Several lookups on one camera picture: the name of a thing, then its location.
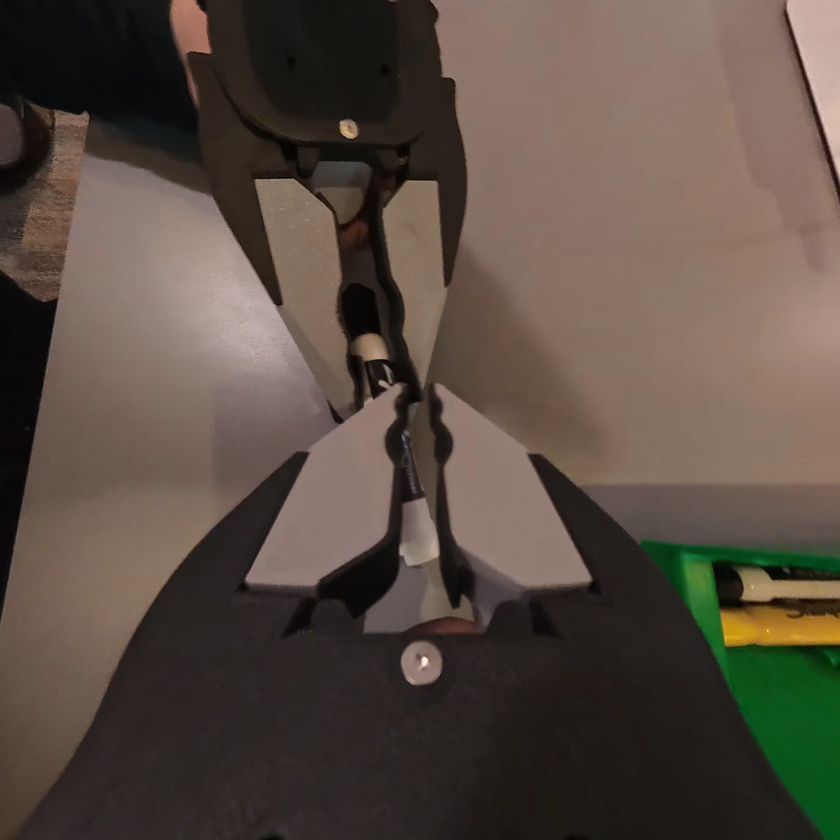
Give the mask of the black marker with white label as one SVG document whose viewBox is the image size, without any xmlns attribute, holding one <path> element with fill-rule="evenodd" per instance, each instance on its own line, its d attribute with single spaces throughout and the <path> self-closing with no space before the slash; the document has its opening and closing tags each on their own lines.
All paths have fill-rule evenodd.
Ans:
<svg viewBox="0 0 840 840">
<path fill-rule="evenodd" d="M 375 292 L 351 283 L 340 295 L 340 313 L 349 342 L 355 405 L 361 409 L 396 383 L 396 366 L 381 326 Z M 402 432 L 400 465 L 402 536 L 400 554 L 407 566 L 438 558 L 438 536 L 417 470 L 410 428 Z"/>
</svg>

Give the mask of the person's left hand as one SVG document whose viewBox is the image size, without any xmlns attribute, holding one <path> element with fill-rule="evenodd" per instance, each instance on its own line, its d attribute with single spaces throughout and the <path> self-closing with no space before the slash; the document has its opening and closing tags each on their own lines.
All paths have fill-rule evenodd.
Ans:
<svg viewBox="0 0 840 840">
<path fill-rule="evenodd" d="M 198 106 L 200 95 L 190 65 L 190 55 L 211 53 L 208 37 L 207 13 L 197 1 L 171 1 L 171 31 L 174 38 L 193 103 Z"/>
</svg>

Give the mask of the yellow marker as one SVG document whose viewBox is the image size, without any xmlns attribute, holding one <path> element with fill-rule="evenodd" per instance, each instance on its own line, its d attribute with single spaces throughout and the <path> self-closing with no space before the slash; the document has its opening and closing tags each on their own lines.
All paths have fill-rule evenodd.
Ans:
<svg viewBox="0 0 840 840">
<path fill-rule="evenodd" d="M 726 648 L 838 647 L 839 601 L 788 601 L 720 611 Z"/>
</svg>

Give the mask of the black and white marker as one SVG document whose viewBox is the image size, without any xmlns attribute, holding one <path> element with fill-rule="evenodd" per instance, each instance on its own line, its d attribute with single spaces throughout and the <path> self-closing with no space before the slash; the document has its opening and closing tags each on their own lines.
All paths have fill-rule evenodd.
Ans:
<svg viewBox="0 0 840 840">
<path fill-rule="evenodd" d="M 712 572 L 721 606 L 839 599 L 839 575 L 834 572 L 727 563 L 713 564 Z"/>
</svg>

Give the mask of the green plastic bin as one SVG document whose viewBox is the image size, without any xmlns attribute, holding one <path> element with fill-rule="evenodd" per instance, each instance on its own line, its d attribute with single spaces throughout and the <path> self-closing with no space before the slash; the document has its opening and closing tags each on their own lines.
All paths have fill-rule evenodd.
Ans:
<svg viewBox="0 0 840 840">
<path fill-rule="evenodd" d="M 713 564 L 839 572 L 837 556 L 643 542 L 712 647 L 753 735 L 824 838 L 839 838 L 839 646 L 727 648 Z"/>
</svg>

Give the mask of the person's shoe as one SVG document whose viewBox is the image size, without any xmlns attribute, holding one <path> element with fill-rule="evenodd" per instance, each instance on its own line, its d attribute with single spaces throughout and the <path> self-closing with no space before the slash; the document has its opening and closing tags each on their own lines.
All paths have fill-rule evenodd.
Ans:
<svg viewBox="0 0 840 840">
<path fill-rule="evenodd" d="M 2 91 L 2 196 L 18 192 L 39 173 L 51 153 L 55 127 L 53 111 Z"/>
</svg>

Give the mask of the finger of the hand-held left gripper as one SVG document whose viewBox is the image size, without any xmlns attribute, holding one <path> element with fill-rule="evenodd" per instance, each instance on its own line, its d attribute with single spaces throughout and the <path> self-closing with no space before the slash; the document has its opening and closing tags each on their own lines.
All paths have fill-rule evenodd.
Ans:
<svg viewBox="0 0 840 840">
<path fill-rule="evenodd" d="M 355 411 L 349 343 L 340 320 L 343 282 L 331 207 L 299 181 L 255 181 L 281 302 L 281 319 L 336 413 Z"/>
<path fill-rule="evenodd" d="M 397 376 L 411 393 L 422 393 L 448 293 L 435 181 L 405 181 L 379 202 L 375 272 Z"/>
</svg>

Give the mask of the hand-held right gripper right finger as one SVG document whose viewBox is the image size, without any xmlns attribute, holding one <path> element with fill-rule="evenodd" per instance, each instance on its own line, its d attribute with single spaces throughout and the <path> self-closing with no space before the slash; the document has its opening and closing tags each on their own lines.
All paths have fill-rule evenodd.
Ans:
<svg viewBox="0 0 840 840">
<path fill-rule="evenodd" d="M 585 590 L 592 574 L 529 451 L 446 387 L 431 385 L 436 527 L 452 606 Z"/>
</svg>

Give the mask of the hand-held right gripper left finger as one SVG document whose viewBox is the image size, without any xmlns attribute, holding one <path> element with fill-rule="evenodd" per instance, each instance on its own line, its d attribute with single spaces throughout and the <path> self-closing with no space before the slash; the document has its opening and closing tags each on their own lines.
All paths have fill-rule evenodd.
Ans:
<svg viewBox="0 0 840 840">
<path fill-rule="evenodd" d="M 403 523 L 404 385 L 392 385 L 304 454 L 245 577 L 248 590 L 341 602 L 354 618 L 392 588 Z"/>
</svg>

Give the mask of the person's dark clothing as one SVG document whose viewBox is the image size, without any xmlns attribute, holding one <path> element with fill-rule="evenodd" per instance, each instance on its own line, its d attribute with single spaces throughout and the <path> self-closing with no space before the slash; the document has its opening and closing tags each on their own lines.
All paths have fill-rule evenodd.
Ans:
<svg viewBox="0 0 840 840">
<path fill-rule="evenodd" d="M 202 29 L 196 2 L 2 1 L 2 93 L 103 121 L 194 131 L 179 5 Z"/>
</svg>

